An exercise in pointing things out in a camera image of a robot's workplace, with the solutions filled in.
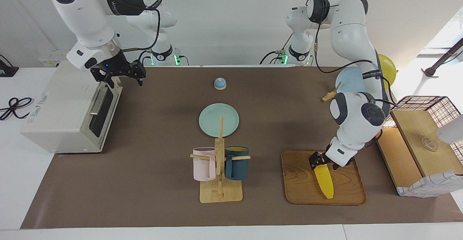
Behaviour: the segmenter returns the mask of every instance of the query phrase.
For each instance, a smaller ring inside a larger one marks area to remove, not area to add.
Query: black wire basket
[[[428,111],[438,127],[442,127],[451,120],[460,116],[460,112],[447,96],[407,96],[393,107],[394,111]],[[397,127],[394,119],[389,114],[384,127]],[[463,140],[450,144],[455,155],[463,163]]]

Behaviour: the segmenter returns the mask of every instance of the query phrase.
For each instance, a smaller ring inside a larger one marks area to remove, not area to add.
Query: pink mug
[[[215,175],[215,148],[200,147],[193,149],[193,154],[208,156],[209,160],[193,158],[193,178],[197,181],[214,180]]]

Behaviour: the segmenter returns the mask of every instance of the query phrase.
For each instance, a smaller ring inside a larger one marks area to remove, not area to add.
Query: wooden clothespin
[[[336,96],[337,94],[337,90],[339,89],[339,87],[341,86],[341,83],[342,82],[339,82],[336,86],[336,89],[334,89],[332,92],[329,92],[327,93],[325,96],[323,96],[323,98],[321,99],[322,102],[326,102],[326,101],[329,101],[331,100],[332,98],[334,98],[334,96]]]

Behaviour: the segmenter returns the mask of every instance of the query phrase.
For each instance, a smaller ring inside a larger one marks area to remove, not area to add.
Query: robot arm
[[[157,31],[175,25],[174,17],[162,7],[162,0],[52,0],[61,18],[76,34],[78,42],[67,55],[68,60],[81,70],[90,69],[95,80],[107,82],[111,87],[113,76],[129,76],[142,85],[146,70],[139,60],[129,63],[121,50],[114,29],[106,15],[127,16],[128,21],[150,39],[160,42],[150,47],[153,53],[172,51],[167,34]]]
[[[309,0],[307,16],[314,24],[329,24],[331,46],[341,57],[357,62],[362,70],[366,93],[339,93],[330,104],[330,112],[339,125],[336,136],[325,153],[316,153],[309,159],[312,169],[317,165],[334,162],[337,166],[349,164],[382,128],[389,114],[389,104],[377,52],[366,31],[366,0]]]
[[[132,27],[140,30],[147,38],[149,43],[157,40],[156,44],[150,49],[157,61],[155,65],[175,65],[175,47],[172,47],[169,37],[164,28],[175,26],[177,19],[165,7],[162,0],[98,0],[100,6],[107,15],[126,16],[127,21]],[[135,7],[127,6],[127,3],[134,4]],[[137,7],[149,7],[156,9],[142,10]]]
[[[307,34],[308,29],[318,29],[317,23],[307,20],[307,7],[293,7],[286,14],[286,24],[293,31],[293,40],[286,48],[288,64],[304,65],[309,57],[310,47],[314,37]],[[320,29],[330,28],[328,25],[321,25]]]

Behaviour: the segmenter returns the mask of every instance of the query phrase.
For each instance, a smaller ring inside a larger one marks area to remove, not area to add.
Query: mug rack
[[[243,200],[243,186],[240,180],[225,178],[225,139],[223,138],[224,118],[220,117],[218,138],[215,138],[216,179],[200,182],[200,202],[237,202]],[[207,156],[190,154],[191,158],[209,160]],[[232,160],[251,159],[251,156],[234,156]]]

